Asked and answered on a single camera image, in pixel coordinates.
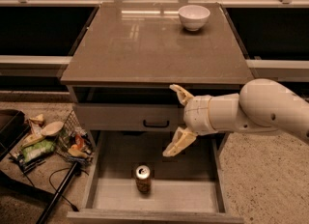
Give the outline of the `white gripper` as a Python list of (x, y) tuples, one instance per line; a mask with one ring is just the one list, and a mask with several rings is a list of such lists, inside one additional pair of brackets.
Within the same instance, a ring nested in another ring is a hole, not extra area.
[(216, 133), (209, 117), (211, 96), (194, 97), (177, 84), (171, 84), (169, 88), (177, 94), (180, 104), (185, 106), (183, 120), (187, 128), (176, 129), (171, 143), (162, 153), (165, 157), (172, 157), (182, 152), (196, 140), (197, 135)]

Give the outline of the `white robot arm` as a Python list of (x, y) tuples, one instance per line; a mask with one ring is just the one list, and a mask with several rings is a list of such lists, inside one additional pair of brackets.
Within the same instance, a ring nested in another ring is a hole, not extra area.
[(287, 132), (309, 143), (309, 103), (297, 94), (269, 79), (254, 79), (237, 94), (194, 96), (172, 84), (183, 106), (185, 127), (178, 127), (165, 157), (179, 154), (197, 137), (218, 132)]

